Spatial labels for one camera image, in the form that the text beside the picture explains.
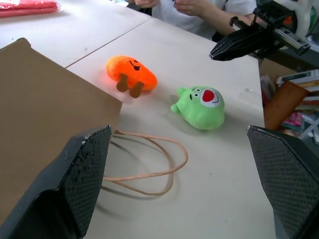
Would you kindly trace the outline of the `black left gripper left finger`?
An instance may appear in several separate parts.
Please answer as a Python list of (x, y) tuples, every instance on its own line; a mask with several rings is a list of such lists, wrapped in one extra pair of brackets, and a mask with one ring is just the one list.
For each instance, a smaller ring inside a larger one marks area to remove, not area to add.
[(100, 193), (110, 125), (73, 136), (0, 226), (0, 239), (83, 239)]

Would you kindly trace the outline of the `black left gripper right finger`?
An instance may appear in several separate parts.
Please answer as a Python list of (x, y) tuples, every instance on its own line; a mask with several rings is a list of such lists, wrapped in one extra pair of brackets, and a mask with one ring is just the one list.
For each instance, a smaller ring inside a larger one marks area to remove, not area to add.
[(319, 157), (299, 138), (259, 126), (247, 136), (262, 188), (288, 239), (319, 239)]

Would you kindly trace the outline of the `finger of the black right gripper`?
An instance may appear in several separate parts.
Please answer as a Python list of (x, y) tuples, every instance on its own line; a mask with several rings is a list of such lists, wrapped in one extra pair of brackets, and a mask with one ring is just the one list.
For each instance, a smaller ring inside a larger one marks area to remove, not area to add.
[(217, 61), (230, 61), (248, 55), (256, 50), (273, 45), (272, 35), (262, 32), (240, 33), (239, 31), (225, 36), (210, 51), (210, 58)]
[(211, 50), (209, 56), (245, 56), (262, 48), (264, 44), (264, 30), (251, 25), (225, 36)]

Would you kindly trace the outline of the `person's left hand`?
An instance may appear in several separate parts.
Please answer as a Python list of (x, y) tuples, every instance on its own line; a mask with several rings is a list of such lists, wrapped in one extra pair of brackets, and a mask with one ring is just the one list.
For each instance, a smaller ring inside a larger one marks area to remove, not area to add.
[(209, 0), (175, 0), (177, 11), (191, 16), (208, 16), (217, 13), (220, 9)]

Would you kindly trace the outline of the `person's right hand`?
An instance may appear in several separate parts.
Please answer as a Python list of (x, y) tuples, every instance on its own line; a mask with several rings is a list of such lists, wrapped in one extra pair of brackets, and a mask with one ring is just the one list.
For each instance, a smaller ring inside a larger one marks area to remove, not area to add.
[(135, 4), (141, 8), (153, 8), (160, 0), (134, 0)]

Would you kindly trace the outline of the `pink packaged item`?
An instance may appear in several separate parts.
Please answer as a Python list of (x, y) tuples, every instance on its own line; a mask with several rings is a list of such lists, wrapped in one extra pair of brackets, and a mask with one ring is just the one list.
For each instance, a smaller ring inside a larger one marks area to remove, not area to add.
[(303, 119), (302, 113), (292, 113), (286, 120), (283, 121), (282, 126), (300, 132), (304, 131), (305, 121)]

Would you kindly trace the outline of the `stack of books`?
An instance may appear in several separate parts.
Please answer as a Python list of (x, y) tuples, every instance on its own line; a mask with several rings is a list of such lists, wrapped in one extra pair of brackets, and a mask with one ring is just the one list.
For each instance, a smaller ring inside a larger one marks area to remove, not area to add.
[(278, 87), (280, 87), (284, 82), (291, 82), (298, 85), (317, 80), (319, 80), (319, 69), (281, 76), (275, 80), (275, 83)]

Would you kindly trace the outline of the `person in white shirt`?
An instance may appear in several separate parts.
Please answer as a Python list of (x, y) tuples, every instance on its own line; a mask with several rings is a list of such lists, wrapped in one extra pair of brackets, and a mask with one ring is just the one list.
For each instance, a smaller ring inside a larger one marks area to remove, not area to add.
[[(134, 0), (125, 0), (135, 4)], [(253, 14), (257, 7), (256, 0), (209, 0), (219, 9), (233, 14)], [(175, 0), (160, 0), (153, 8), (152, 17), (162, 20), (175, 27), (194, 33), (206, 39), (211, 39), (217, 31), (199, 16), (181, 13), (174, 7)]]

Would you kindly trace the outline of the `green plush toy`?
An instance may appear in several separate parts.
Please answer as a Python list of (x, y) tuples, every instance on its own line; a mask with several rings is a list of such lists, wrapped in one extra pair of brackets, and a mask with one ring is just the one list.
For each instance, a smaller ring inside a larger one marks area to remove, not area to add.
[(192, 127), (199, 130), (217, 129), (225, 120), (225, 103), (219, 91), (212, 87), (180, 87), (178, 101), (170, 108), (183, 117)]

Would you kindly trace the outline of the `orange plush toy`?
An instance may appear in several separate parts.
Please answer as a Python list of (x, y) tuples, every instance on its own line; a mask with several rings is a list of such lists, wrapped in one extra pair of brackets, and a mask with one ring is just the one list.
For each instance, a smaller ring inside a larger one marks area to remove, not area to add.
[(116, 89), (120, 92), (128, 91), (134, 99), (142, 92), (154, 90), (158, 84), (157, 77), (137, 59), (117, 55), (111, 57), (105, 66), (107, 75), (117, 82)]

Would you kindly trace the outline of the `red packaged item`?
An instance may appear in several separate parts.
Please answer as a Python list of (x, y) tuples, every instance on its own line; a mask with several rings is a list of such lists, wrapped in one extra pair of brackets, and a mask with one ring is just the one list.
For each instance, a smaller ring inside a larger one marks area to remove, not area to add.
[(53, 13), (59, 10), (57, 0), (0, 0), (0, 18)]

